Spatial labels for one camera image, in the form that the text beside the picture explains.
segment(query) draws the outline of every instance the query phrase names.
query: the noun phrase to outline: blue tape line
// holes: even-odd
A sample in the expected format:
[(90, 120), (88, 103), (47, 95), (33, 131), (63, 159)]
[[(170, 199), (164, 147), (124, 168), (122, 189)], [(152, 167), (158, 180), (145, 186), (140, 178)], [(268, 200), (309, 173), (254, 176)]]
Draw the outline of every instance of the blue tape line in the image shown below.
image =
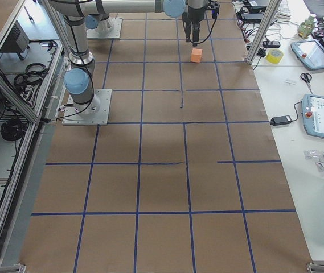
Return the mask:
[(46, 166), (91, 165), (91, 162), (50, 162)]
[[(211, 40), (243, 40), (243, 38), (209, 38)], [(119, 39), (120, 41), (143, 41), (144, 39), (141, 38), (128, 38), (128, 39)], [(152, 39), (147, 39), (147, 41), (163, 41), (163, 40), (169, 40), (169, 41), (175, 41), (176, 39), (173, 38), (152, 38)]]
[[(96, 64), (144, 64), (143, 61), (98, 61)], [(190, 64), (189, 61), (146, 61), (145, 64)], [(245, 63), (245, 61), (201, 61), (201, 64), (230, 64), (230, 63)]]
[[(95, 153), (96, 153), (97, 139), (98, 139), (98, 136), (99, 136), (99, 131), (100, 131), (100, 125), (97, 125), (95, 141), (93, 143), (91, 163), (93, 163), (95, 161)], [(81, 243), (82, 243), (82, 235), (83, 235), (83, 228), (84, 228), (84, 221), (85, 221), (85, 213), (87, 211), (89, 188), (90, 188), (90, 185), (91, 185), (92, 170), (93, 170), (93, 164), (91, 164), (90, 170), (89, 170), (86, 197), (85, 197), (84, 206), (83, 206), (83, 215), (82, 215), (80, 233), (79, 233), (79, 237), (78, 237), (77, 252), (76, 252), (76, 258), (75, 258), (75, 265), (73, 267), (73, 273), (77, 272), (78, 259), (79, 259), (79, 254), (80, 254), (80, 248), (81, 248)]]
[(183, 164), (184, 161), (182, 162), (172, 162), (172, 163), (140, 163), (140, 165), (179, 165)]
[[(141, 146), (142, 146), (142, 134), (143, 134), (143, 105), (144, 105), (144, 88), (145, 88), (145, 61), (146, 61), (146, 35), (147, 35), (147, 20), (145, 20), (145, 33), (144, 33), (144, 64), (143, 64), (143, 82), (141, 92), (141, 112), (140, 112), (140, 133), (139, 133), (139, 156), (138, 156), (138, 183), (137, 183), (137, 205), (136, 212), (139, 212), (140, 201), (140, 169), (141, 169)], [(139, 228), (139, 215), (136, 215), (135, 219), (135, 245), (134, 245), (134, 273), (137, 273), (137, 258), (138, 258), (138, 228)]]
[(281, 213), (281, 212), (296, 212), (295, 209), (248, 209), (245, 213)]
[[(268, 123), (269, 121), (185, 121), (185, 122), (143, 122), (151, 125), (168, 125), (168, 124), (226, 124), (226, 123)], [(109, 122), (108, 124), (140, 124), (140, 122)]]
[(109, 56), (108, 56), (108, 58), (107, 58), (106, 71), (105, 71), (104, 82), (102, 83), (102, 88), (105, 88), (106, 78), (107, 78), (107, 73), (108, 73), (108, 70), (109, 70), (109, 64), (110, 64), (110, 58), (111, 58), (112, 46), (113, 46), (113, 45), (114, 45), (114, 39), (112, 39), (112, 41), (111, 41), (111, 45), (110, 45), (110, 51), (109, 51)]
[(33, 212), (31, 216), (83, 215), (83, 212)]
[(239, 91), (259, 91), (257, 88), (243, 88), (243, 89), (187, 89), (186, 91), (188, 92), (213, 92), (213, 91), (234, 91), (234, 92), (239, 92)]
[[(176, 89), (145, 89), (145, 92), (179, 92)], [(113, 89), (112, 92), (142, 92), (141, 89)]]
[[(214, 50), (213, 47), (212, 47), (212, 53), (213, 53), (214, 56), (215, 56), (215, 50)], [(226, 123), (226, 127), (227, 127), (227, 133), (228, 133), (229, 145), (230, 145), (230, 149), (231, 149), (232, 161), (235, 162), (235, 155), (234, 155), (234, 150), (233, 150), (232, 138), (231, 138), (230, 129), (229, 129), (229, 123), (228, 123), (228, 117), (227, 117), (227, 112), (226, 112), (226, 106), (225, 106), (225, 102), (224, 102), (223, 92), (221, 91), (221, 89), (222, 89), (222, 85), (221, 85), (221, 82), (220, 82), (220, 77), (219, 77), (219, 71), (218, 71), (217, 64), (215, 64), (215, 68), (216, 68), (216, 75), (217, 75), (217, 77), (218, 77), (218, 79), (219, 79), (220, 96), (221, 96), (221, 99), (222, 99), (222, 104), (223, 104), (223, 110), (224, 110), (225, 120), (227, 121), (227, 123)], [(253, 250), (252, 250), (251, 239), (250, 239), (250, 236), (249, 236), (249, 230), (248, 230), (247, 219), (246, 219), (246, 217), (245, 217), (245, 213), (244, 213), (243, 195), (241, 194), (241, 188), (240, 188), (240, 183), (239, 183), (239, 176), (238, 176), (238, 174), (237, 174), (236, 163), (233, 163), (233, 166), (234, 166), (234, 172), (235, 172), (235, 176), (236, 176), (236, 184), (237, 184), (238, 193), (239, 193), (240, 205), (241, 205), (241, 210), (242, 210), (242, 214), (243, 214), (245, 233), (246, 233), (246, 236), (247, 236), (248, 247), (249, 247), (249, 254), (250, 254), (250, 257), (251, 257), (251, 262), (252, 262), (253, 272), (254, 272), (254, 273), (257, 273), (257, 271), (256, 271), (256, 266), (255, 266), (255, 261), (254, 261), (254, 256), (253, 256)]]
[(182, 62), (181, 62), (181, 49), (179, 45), (179, 33), (178, 33), (178, 22), (176, 19), (176, 32), (177, 32), (177, 50), (178, 50), (178, 63), (179, 63), (179, 83), (181, 85), (181, 106), (180, 108), (184, 107), (184, 100), (183, 100), (183, 79), (182, 79)]
[(187, 152), (187, 131), (186, 125), (183, 125), (184, 137), (184, 154), (186, 156), (186, 177), (187, 177), (187, 194), (188, 194), (188, 212), (190, 216), (190, 234), (191, 234), (191, 252), (192, 252), (192, 266), (194, 273), (196, 273), (196, 260), (195, 260), (195, 243), (194, 243), (194, 228), (192, 220), (192, 204), (191, 204), (191, 188), (190, 188), (190, 171), (188, 168), (188, 152)]
[(191, 212), (192, 214), (228, 214), (228, 213), (242, 213), (242, 210), (201, 210)]
[[(242, 213), (242, 210), (196, 210), (188, 212), (34, 212), (32, 216), (71, 216), (71, 215), (174, 215), (174, 214), (231, 214)], [(290, 213), (295, 209), (248, 209), (244, 213)]]
[(225, 160), (217, 163), (281, 163), (280, 160)]
[[(146, 19), (122, 19), (123, 21), (144, 21)], [(166, 19), (155, 19), (155, 18), (147, 18), (148, 21), (172, 21), (172, 20), (176, 20), (176, 21), (182, 21), (182, 19), (169, 19), (169, 18), (166, 18)], [(208, 19), (207, 18), (207, 15), (205, 13), (205, 18), (204, 20), (207, 20), (207, 21), (212, 21), (213, 19)], [(218, 18), (218, 21), (222, 21), (222, 20), (236, 20), (235, 18)]]

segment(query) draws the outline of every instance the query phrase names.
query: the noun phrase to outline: yellow tape roll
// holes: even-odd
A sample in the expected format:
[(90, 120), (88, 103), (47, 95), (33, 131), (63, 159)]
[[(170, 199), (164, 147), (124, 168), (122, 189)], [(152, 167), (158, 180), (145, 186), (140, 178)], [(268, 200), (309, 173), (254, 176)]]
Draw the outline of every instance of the yellow tape roll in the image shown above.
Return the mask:
[(272, 63), (272, 64), (278, 64), (283, 57), (283, 52), (280, 51), (279, 49), (271, 49), (267, 56), (266, 59)]

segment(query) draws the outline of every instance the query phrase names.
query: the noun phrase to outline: light blue joint cover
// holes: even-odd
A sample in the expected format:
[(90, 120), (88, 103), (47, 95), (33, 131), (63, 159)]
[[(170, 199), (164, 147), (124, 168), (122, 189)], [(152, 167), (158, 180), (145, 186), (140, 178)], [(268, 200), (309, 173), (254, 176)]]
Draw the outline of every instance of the light blue joint cover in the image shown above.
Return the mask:
[(79, 95), (85, 92), (88, 84), (89, 77), (87, 73), (80, 68), (71, 69), (64, 76), (64, 85), (73, 95)]
[(95, 17), (89, 15), (86, 17), (86, 28), (90, 30), (94, 30), (99, 26), (99, 22), (96, 20)]
[(180, 17), (185, 8), (185, 0), (164, 0), (163, 2), (163, 11), (172, 18)]

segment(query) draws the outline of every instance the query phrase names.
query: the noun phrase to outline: brown paper floor covering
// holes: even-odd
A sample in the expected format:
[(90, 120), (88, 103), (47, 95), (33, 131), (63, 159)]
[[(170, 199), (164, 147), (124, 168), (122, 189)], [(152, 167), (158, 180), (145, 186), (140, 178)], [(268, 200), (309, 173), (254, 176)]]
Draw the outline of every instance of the brown paper floor covering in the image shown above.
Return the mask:
[[(32, 273), (304, 273), (310, 260), (231, 3), (203, 59), (181, 20), (90, 41), (109, 125), (56, 125), (20, 262)], [(202, 22), (201, 37), (212, 20)]]

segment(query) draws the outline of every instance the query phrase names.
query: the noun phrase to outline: tablet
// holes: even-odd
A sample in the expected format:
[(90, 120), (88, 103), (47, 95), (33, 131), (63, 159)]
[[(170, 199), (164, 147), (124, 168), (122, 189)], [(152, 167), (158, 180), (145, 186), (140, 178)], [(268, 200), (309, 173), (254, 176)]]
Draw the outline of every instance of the tablet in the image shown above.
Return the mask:
[(324, 138), (324, 97), (306, 94), (302, 99), (304, 127), (309, 135)]
[(294, 42), (292, 51), (309, 69), (324, 69), (324, 47), (316, 40)]

